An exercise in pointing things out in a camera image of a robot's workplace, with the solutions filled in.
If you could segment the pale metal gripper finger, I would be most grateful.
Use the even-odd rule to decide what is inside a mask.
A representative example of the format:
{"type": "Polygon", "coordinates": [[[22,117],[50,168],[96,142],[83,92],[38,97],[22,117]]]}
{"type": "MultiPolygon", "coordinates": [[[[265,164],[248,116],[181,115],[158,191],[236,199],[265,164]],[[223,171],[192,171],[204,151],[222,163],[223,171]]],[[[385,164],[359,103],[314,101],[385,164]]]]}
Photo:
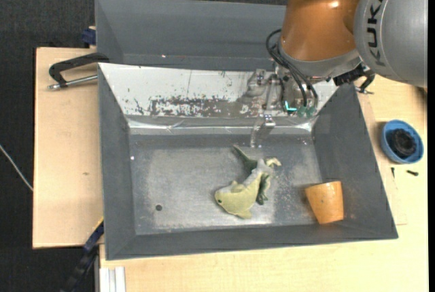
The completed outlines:
{"type": "Polygon", "coordinates": [[[276,126],[272,115],[259,115],[253,125],[250,136],[250,147],[258,148],[263,140],[276,126]]]}

